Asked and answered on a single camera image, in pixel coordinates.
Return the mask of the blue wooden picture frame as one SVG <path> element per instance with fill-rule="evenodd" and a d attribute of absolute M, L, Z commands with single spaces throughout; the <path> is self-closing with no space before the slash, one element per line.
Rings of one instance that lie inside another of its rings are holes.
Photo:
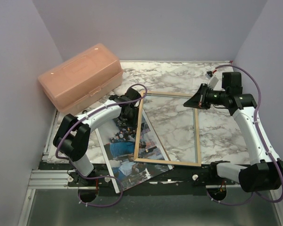
<path fill-rule="evenodd" d="M 145 113 L 169 157 L 156 164 L 201 166 L 198 111 L 183 106 L 190 98 L 187 94 L 148 91 L 140 101 L 137 128 Z"/>

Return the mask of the printed photo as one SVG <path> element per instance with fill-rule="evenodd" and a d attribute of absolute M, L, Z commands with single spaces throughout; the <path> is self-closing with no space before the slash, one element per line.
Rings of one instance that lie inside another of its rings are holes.
<path fill-rule="evenodd" d="M 116 193 L 173 169 L 147 115 L 134 128 L 115 118 L 95 130 Z"/>

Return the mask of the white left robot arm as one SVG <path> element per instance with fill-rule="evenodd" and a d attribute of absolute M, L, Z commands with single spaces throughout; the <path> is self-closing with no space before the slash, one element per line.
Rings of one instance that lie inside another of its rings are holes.
<path fill-rule="evenodd" d="M 101 106 L 78 116 L 64 116 L 53 139 L 56 147 L 56 157 L 67 159 L 80 173 L 79 181 L 90 186 L 95 181 L 92 172 L 94 166 L 87 157 L 90 134 L 109 120 L 118 118 L 129 126 L 137 123 L 138 106 L 136 103 L 145 98 L 147 91 L 141 95 L 132 87 L 125 94 L 111 95 Z"/>

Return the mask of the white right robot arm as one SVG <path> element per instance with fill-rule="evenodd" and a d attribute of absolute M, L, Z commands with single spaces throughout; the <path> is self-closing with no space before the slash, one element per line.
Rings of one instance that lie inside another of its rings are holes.
<path fill-rule="evenodd" d="M 282 186 L 283 161 L 272 148 L 258 115 L 259 104 L 252 94 L 242 92 L 241 73 L 223 72 L 222 90 L 214 90 L 217 77 L 207 72 L 209 82 L 202 83 L 185 107 L 207 110 L 212 105 L 226 108 L 240 128 L 250 157 L 250 166 L 228 161 L 211 163 L 210 183 L 217 185 L 225 178 L 241 185 L 245 192 L 276 190 Z"/>

